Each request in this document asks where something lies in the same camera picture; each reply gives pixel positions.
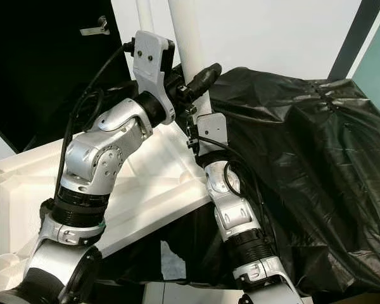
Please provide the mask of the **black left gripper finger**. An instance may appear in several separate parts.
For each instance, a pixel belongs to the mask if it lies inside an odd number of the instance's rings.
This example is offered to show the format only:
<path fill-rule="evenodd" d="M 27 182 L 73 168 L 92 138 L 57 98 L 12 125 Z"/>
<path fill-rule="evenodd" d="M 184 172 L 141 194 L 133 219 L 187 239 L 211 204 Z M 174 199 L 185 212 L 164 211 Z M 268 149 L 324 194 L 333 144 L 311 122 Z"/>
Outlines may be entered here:
<path fill-rule="evenodd" d="M 201 98 L 217 81 L 222 73 L 220 63 L 214 63 L 200 70 L 187 84 L 184 85 L 184 100 L 195 101 Z"/>

